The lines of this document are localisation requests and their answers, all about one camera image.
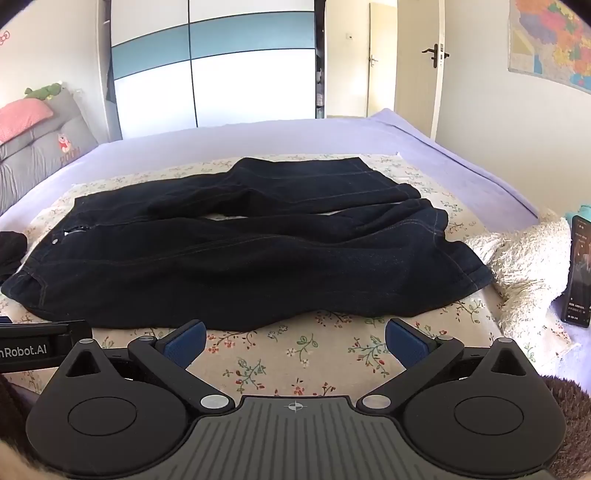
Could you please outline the pink pillow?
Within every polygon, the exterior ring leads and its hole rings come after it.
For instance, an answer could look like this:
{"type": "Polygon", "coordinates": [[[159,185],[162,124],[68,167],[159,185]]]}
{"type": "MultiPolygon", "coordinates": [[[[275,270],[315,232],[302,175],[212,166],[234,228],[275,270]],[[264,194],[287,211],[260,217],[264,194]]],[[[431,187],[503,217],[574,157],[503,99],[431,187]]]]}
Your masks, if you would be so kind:
{"type": "Polygon", "coordinates": [[[7,143],[52,116],[50,107],[35,98],[9,103],[0,109],[0,142],[7,143]]]}

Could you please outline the colourful wall map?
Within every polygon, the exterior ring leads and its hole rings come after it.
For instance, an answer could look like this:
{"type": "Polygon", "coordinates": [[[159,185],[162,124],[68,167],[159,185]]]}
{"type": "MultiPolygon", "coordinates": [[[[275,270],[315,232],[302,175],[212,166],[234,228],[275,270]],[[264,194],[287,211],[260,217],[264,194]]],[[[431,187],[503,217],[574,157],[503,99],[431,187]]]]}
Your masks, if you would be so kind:
{"type": "Polygon", "coordinates": [[[590,26],[561,1],[515,0],[509,6],[508,69],[588,93],[590,26]]]}

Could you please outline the white and blue wardrobe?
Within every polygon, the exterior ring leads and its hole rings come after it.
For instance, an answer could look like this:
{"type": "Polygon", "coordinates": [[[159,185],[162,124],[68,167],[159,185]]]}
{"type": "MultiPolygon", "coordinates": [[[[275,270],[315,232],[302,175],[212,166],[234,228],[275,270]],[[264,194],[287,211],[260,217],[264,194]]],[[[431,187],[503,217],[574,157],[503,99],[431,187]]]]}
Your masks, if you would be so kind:
{"type": "Polygon", "coordinates": [[[110,1],[124,139],[318,116],[322,1],[110,1]]]}

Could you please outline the white fluffy blanket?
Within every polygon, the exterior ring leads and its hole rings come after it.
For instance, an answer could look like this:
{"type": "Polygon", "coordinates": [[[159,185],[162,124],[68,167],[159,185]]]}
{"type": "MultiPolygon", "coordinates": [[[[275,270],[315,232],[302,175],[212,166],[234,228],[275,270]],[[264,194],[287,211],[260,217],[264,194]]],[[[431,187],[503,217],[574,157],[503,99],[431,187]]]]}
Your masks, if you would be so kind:
{"type": "Polygon", "coordinates": [[[552,334],[559,348],[573,345],[561,322],[548,315],[567,288],[571,227],[553,211],[540,212],[537,224],[513,232],[489,232],[465,240],[493,274],[501,299],[498,326],[506,337],[532,340],[552,334]]]}

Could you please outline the dark navy denim pants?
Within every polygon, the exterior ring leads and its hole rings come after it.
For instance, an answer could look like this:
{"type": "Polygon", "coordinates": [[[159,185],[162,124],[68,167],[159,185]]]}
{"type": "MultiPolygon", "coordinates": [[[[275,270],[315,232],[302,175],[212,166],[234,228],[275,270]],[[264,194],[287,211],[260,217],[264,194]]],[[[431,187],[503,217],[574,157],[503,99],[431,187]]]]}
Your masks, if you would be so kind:
{"type": "Polygon", "coordinates": [[[317,310],[412,317],[489,285],[448,215],[358,158],[270,162],[78,198],[2,287],[49,321],[250,331],[317,310]]]}

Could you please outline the green plush toy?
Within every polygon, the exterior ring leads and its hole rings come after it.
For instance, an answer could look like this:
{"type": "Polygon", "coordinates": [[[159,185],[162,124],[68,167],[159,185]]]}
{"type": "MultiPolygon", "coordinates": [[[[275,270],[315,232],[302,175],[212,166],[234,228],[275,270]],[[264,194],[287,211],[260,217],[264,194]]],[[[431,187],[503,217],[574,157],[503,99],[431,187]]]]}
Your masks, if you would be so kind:
{"type": "Polygon", "coordinates": [[[60,83],[53,83],[36,90],[27,88],[25,90],[25,97],[44,101],[58,95],[61,92],[61,90],[62,85],[60,83]]]}

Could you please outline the lavender bed sheet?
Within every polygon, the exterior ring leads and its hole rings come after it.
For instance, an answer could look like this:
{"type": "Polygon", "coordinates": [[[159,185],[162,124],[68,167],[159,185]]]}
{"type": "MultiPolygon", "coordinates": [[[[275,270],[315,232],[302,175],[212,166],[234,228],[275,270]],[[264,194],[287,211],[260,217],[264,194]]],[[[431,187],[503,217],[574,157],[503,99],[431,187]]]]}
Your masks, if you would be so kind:
{"type": "Polygon", "coordinates": [[[119,175],[230,157],[396,153],[454,194],[490,230],[521,229],[537,219],[536,208],[509,184],[385,109],[370,118],[235,124],[102,144],[38,184],[2,215],[1,227],[22,231],[71,186],[119,175]]]}

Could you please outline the white room door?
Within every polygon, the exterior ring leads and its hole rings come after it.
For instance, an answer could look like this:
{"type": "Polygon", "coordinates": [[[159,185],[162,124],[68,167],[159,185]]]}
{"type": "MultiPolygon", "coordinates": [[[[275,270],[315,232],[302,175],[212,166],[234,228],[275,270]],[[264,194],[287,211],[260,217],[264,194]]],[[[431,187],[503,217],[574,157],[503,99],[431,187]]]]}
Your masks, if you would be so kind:
{"type": "Polygon", "coordinates": [[[398,2],[397,81],[394,111],[426,136],[437,135],[443,93],[445,0],[398,2]],[[422,51],[439,44],[439,65],[422,51]]]}

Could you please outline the teal bottle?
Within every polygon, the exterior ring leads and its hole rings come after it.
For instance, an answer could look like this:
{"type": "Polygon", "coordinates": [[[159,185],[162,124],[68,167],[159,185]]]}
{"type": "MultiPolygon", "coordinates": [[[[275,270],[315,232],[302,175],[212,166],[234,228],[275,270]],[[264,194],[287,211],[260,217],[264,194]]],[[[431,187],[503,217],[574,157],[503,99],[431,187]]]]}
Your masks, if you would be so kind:
{"type": "Polygon", "coordinates": [[[591,206],[589,204],[581,205],[575,212],[567,212],[565,218],[569,224],[572,224],[572,220],[575,216],[579,216],[588,222],[591,222],[591,206]]]}

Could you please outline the black smartphone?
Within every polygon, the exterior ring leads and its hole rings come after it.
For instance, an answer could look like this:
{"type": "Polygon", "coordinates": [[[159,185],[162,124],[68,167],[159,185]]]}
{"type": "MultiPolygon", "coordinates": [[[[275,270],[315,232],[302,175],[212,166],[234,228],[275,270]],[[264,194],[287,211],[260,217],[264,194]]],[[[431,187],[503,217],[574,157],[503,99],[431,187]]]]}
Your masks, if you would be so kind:
{"type": "Polygon", "coordinates": [[[574,215],[571,221],[571,259],[562,320],[590,326],[590,222],[574,215]]]}

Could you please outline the grey tufted headboard cushion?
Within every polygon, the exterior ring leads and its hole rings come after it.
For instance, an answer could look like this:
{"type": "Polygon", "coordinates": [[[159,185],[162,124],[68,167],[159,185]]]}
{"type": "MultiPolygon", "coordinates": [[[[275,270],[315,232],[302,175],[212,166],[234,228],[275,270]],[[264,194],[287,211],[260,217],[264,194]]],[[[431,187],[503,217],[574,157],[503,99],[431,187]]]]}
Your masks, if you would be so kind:
{"type": "Polygon", "coordinates": [[[1,146],[1,211],[98,146],[68,90],[46,101],[53,116],[1,146]]]}

